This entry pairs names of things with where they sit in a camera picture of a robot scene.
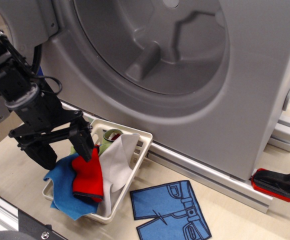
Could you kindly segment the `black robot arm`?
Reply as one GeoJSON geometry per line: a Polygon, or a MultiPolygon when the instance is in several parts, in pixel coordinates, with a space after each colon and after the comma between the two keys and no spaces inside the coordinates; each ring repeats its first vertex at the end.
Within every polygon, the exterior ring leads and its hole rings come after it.
{"type": "Polygon", "coordinates": [[[0,30],[0,97],[9,111],[23,124],[9,132],[18,147],[44,169],[52,170],[57,154],[51,143],[69,140],[86,161],[92,159],[94,142],[91,126],[80,110],[65,110],[58,98],[62,83],[52,77],[58,90],[47,83],[48,77],[37,75],[33,67],[0,30]]]}

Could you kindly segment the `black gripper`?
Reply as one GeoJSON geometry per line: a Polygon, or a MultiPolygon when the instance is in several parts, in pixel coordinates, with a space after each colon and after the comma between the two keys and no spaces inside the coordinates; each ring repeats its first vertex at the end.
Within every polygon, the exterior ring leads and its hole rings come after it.
{"type": "Polygon", "coordinates": [[[85,162],[92,159],[94,142],[90,124],[80,110],[66,110],[54,93],[42,91],[36,83],[17,99],[6,100],[24,125],[12,130],[10,137],[36,163],[46,170],[56,165],[57,155],[50,143],[70,140],[85,162]]]}

